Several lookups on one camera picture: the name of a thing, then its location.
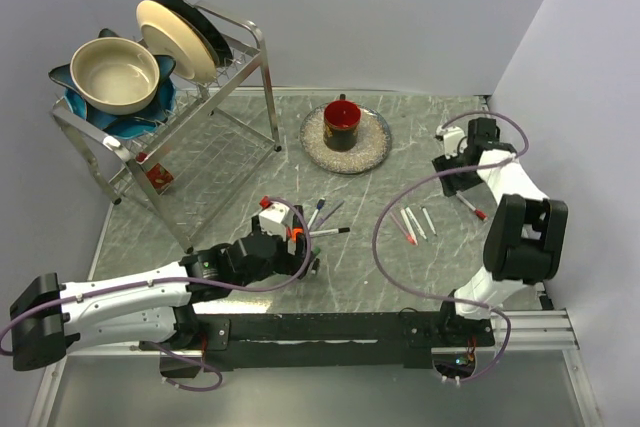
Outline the red cap white marker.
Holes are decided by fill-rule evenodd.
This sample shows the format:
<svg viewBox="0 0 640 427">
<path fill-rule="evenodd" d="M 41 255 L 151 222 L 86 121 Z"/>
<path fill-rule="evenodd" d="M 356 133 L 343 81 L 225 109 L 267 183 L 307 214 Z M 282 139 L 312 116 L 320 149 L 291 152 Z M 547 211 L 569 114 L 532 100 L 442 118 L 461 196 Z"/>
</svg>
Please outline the red cap white marker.
<svg viewBox="0 0 640 427">
<path fill-rule="evenodd" d="M 487 215 L 480 210 L 479 208 L 477 208 L 473 203 L 471 203 L 464 195 L 462 195 L 460 192 L 457 192 L 455 194 L 456 198 L 465 206 L 467 207 L 479 220 L 481 221 L 486 221 L 487 220 Z"/>
</svg>

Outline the white pen pink tip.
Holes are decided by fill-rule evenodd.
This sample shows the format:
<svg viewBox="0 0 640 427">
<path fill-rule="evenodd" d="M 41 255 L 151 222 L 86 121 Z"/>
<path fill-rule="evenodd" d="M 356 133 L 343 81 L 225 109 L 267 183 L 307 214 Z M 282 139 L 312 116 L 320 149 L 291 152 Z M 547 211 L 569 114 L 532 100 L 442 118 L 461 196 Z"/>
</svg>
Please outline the white pen pink tip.
<svg viewBox="0 0 640 427">
<path fill-rule="evenodd" d="M 410 244 L 414 244 L 413 241 L 413 237 L 411 236 L 411 234 L 407 231 L 406 227 L 403 225 L 403 223 L 400 222 L 400 220 L 397 218 L 397 216 L 393 213 L 390 212 L 389 216 L 391 218 L 391 220 L 394 222 L 394 224 L 396 225 L 396 227 L 400 230 L 400 232 L 402 233 L 402 235 L 407 239 L 407 241 Z"/>
</svg>

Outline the pink cap white pen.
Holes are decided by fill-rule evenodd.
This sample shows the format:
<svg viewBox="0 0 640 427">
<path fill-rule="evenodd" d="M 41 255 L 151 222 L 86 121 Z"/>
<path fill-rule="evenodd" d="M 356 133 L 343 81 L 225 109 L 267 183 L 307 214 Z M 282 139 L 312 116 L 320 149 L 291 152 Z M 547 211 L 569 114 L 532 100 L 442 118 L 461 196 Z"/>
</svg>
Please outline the pink cap white pen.
<svg viewBox="0 0 640 427">
<path fill-rule="evenodd" d="M 403 222 L 405 224 L 405 227 L 407 229 L 410 242 L 412 243 L 412 245 L 416 245 L 417 246 L 418 242 L 417 242 L 416 234 L 415 234 L 413 225 L 412 225 L 412 223 L 411 223 L 411 221 L 409 219 L 409 216 L 408 216 L 408 213 L 407 213 L 406 209 L 402 208 L 400 210 L 400 213 L 401 213 Z"/>
</svg>

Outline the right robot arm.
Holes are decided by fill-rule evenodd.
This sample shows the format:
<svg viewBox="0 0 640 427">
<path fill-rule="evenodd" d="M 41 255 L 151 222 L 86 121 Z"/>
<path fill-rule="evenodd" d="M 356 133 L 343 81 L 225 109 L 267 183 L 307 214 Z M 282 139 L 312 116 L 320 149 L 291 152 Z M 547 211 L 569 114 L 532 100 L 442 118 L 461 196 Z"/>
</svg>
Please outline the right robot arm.
<svg viewBox="0 0 640 427">
<path fill-rule="evenodd" d="M 500 139 L 494 119 L 471 119 L 466 129 L 445 123 L 437 128 L 436 139 L 443 143 L 444 154 L 432 164 L 441 174 L 444 195 L 461 198 L 464 191 L 484 183 L 497 205 L 482 266 L 451 292 L 456 302 L 441 304 L 439 337 L 460 345 L 484 330 L 492 307 L 556 275 L 569 209 L 535 185 L 516 148 Z"/>
</svg>

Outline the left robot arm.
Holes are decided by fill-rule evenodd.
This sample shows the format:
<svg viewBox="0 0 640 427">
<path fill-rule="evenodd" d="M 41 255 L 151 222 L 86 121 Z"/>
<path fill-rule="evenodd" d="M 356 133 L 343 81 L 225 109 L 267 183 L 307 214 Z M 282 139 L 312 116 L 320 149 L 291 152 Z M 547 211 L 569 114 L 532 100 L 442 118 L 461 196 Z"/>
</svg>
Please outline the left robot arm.
<svg viewBox="0 0 640 427">
<path fill-rule="evenodd" d="M 72 351 L 119 342 L 184 349 L 199 334 L 194 305 L 234 291 L 257 292 L 259 282 L 276 275 L 293 282 L 317 266 L 304 236 L 289 243 L 253 232 L 139 274 L 66 284 L 54 273 L 41 275 L 11 305 L 3 331 L 11 347 L 1 353 L 15 371 L 26 372 Z"/>
</svg>

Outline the purple pen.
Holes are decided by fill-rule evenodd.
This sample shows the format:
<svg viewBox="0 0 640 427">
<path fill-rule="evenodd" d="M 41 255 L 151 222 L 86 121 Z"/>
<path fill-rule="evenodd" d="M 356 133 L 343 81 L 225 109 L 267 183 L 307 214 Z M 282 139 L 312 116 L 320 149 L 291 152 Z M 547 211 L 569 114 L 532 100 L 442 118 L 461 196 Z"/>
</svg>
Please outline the purple pen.
<svg viewBox="0 0 640 427">
<path fill-rule="evenodd" d="M 338 203 L 336 203 L 333 207 L 331 207 L 331 209 L 324 214 L 323 217 L 321 217 L 315 224 L 314 227 L 316 229 L 320 228 L 327 220 L 329 220 L 343 205 L 344 205 L 345 201 L 341 200 Z"/>
</svg>

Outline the orange cap black highlighter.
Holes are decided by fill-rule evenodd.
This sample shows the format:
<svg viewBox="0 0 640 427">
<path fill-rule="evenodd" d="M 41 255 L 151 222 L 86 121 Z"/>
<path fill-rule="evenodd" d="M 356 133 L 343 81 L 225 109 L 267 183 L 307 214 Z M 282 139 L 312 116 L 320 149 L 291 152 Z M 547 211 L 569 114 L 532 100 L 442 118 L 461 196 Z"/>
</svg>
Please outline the orange cap black highlighter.
<svg viewBox="0 0 640 427">
<path fill-rule="evenodd" d="M 301 204 L 296 204 L 294 209 L 297 211 L 297 214 L 293 214 L 290 239 L 293 243 L 296 243 L 298 240 L 304 239 L 306 221 L 304 218 L 304 207 Z"/>
</svg>

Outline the speckled grey plate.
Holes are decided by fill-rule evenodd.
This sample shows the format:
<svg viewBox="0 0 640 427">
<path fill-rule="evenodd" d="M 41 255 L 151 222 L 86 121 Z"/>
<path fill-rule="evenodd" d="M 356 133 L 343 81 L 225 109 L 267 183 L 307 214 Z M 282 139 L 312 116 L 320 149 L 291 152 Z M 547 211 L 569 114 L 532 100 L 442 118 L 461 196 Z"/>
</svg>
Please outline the speckled grey plate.
<svg viewBox="0 0 640 427">
<path fill-rule="evenodd" d="M 358 104 L 361 120 L 355 145 L 335 151 L 324 142 L 324 110 L 328 103 L 314 108 L 303 120 L 299 140 L 303 150 L 321 168 L 338 174 L 360 174 L 381 164 L 392 149 L 392 133 L 386 120 L 375 110 Z"/>
</svg>

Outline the steel dish rack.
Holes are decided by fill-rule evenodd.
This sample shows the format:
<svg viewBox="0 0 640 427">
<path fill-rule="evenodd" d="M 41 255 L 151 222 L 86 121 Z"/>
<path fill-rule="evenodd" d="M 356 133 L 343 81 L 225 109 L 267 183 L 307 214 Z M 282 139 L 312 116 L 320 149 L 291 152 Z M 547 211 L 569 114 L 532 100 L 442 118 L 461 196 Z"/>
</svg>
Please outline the steel dish rack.
<svg viewBox="0 0 640 427">
<path fill-rule="evenodd" d="M 51 111 L 53 120 L 85 160 L 90 174 L 111 203 L 120 204 L 129 186 L 138 186 L 147 199 L 143 205 L 149 207 L 151 212 L 156 214 L 187 254 L 194 250 L 193 241 L 199 237 L 201 231 L 220 213 L 224 204 L 233 198 L 235 190 L 246 183 L 272 151 L 278 152 L 282 149 L 263 33 L 254 22 L 223 11 L 207 2 L 198 1 L 194 7 L 201 12 L 249 31 L 255 39 L 255 45 L 251 47 L 232 36 L 224 35 L 223 38 L 230 44 L 234 58 L 231 65 L 222 68 L 219 73 L 228 79 L 223 83 L 217 82 L 217 88 L 214 90 L 205 84 L 197 84 L 197 92 L 188 103 L 182 107 L 174 108 L 167 114 L 166 122 L 159 123 L 155 131 L 142 136 L 140 149 L 135 150 L 127 146 L 124 141 L 108 135 L 81 119 L 72 112 L 71 104 L 64 99 L 58 100 Z M 220 108 L 220 104 L 255 70 L 259 70 L 262 76 L 262 90 L 266 99 L 266 112 L 270 123 L 268 136 Z M 201 120 L 215 114 L 222 115 L 228 121 L 254 135 L 264 144 L 265 151 L 253 167 L 248 170 L 240 168 L 237 175 L 227 177 L 229 188 L 225 195 L 220 198 L 210 215 L 201 221 L 192 233 L 187 233 L 175 221 L 169 207 L 152 186 L 147 173 L 159 164 L 180 141 L 189 137 L 192 134 L 192 129 Z M 106 148 L 120 160 L 122 168 L 112 178 L 108 179 L 100 172 L 97 157 L 86 143 L 88 139 Z"/>
</svg>

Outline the black red mug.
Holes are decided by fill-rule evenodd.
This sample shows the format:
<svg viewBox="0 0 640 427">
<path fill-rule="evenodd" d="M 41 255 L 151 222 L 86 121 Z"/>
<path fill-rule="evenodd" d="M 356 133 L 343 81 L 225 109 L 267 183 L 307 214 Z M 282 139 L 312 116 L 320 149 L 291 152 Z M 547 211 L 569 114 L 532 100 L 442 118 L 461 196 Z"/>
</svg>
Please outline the black red mug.
<svg viewBox="0 0 640 427">
<path fill-rule="evenodd" d="M 323 111 L 323 140 L 332 151 L 346 152 L 357 143 L 361 108 L 341 94 Z"/>
</svg>

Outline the red sticker tag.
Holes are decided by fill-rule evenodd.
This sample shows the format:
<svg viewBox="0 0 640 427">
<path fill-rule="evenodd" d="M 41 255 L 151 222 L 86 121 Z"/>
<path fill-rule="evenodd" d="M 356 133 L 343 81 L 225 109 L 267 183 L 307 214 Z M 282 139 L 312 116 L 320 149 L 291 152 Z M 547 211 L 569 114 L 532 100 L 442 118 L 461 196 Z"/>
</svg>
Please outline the red sticker tag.
<svg viewBox="0 0 640 427">
<path fill-rule="evenodd" d="M 160 163 L 151 167 L 146 172 L 146 177 L 158 194 L 162 194 L 174 181 L 174 176 Z"/>
</svg>

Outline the blue star-shaped dish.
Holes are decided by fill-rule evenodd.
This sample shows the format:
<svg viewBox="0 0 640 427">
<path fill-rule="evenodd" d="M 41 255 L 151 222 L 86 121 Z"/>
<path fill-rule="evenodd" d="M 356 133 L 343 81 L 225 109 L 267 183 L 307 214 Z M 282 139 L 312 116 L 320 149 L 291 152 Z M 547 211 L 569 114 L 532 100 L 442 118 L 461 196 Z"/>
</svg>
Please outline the blue star-shaped dish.
<svg viewBox="0 0 640 427">
<path fill-rule="evenodd" d="M 120 36 L 109 29 L 103 29 L 97 38 L 103 37 Z M 151 54 L 155 57 L 160 69 L 160 82 L 156 94 L 149 105 L 130 115 L 111 115 L 86 102 L 72 81 L 69 67 L 71 61 L 51 69 L 48 77 L 65 89 L 64 98 L 69 109 L 76 116 L 112 136 L 125 140 L 134 139 L 158 129 L 168 121 L 174 109 L 176 89 L 171 81 L 171 75 L 176 67 L 176 61 L 168 55 Z"/>
</svg>

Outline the black plate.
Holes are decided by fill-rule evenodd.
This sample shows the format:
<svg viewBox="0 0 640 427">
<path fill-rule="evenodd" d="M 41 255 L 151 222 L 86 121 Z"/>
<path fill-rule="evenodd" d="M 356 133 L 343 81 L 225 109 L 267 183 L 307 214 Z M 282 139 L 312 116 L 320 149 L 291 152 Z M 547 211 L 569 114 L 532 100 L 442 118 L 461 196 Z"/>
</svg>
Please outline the black plate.
<svg viewBox="0 0 640 427">
<path fill-rule="evenodd" d="M 234 56 L 231 47 L 218 29 L 192 4 L 185 0 L 152 0 L 184 19 L 203 36 L 215 53 L 216 64 L 228 67 Z"/>
</svg>

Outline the cream plate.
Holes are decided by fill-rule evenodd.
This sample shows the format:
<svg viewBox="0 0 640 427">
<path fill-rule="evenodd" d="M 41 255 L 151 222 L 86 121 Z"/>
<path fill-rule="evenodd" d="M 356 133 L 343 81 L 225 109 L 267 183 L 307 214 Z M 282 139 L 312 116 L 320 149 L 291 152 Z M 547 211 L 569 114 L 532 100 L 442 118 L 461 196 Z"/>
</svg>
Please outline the cream plate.
<svg viewBox="0 0 640 427">
<path fill-rule="evenodd" d="M 176 75 L 200 84 L 217 79 L 216 64 L 205 44 L 175 13 L 155 1 L 143 0 L 136 8 L 136 19 L 148 49 L 174 58 Z"/>
</svg>

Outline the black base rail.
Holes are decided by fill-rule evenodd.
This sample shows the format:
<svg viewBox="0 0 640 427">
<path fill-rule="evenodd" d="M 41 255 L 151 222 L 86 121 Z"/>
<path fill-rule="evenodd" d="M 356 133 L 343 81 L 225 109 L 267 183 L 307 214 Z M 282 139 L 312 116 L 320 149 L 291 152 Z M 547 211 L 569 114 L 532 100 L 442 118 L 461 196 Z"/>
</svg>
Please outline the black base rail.
<svg viewBox="0 0 640 427">
<path fill-rule="evenodd" d="M 163 355 L 160 373 L 192 379 L 198 361 L 237 369 L 401 365 L 429 369 L 435 348 L 492 347 L 488 320 L 456 320 L 407 307 L 396 312 L 193 314 L 164 347 L 194 351 L 187 362 Z"/>
</svg>

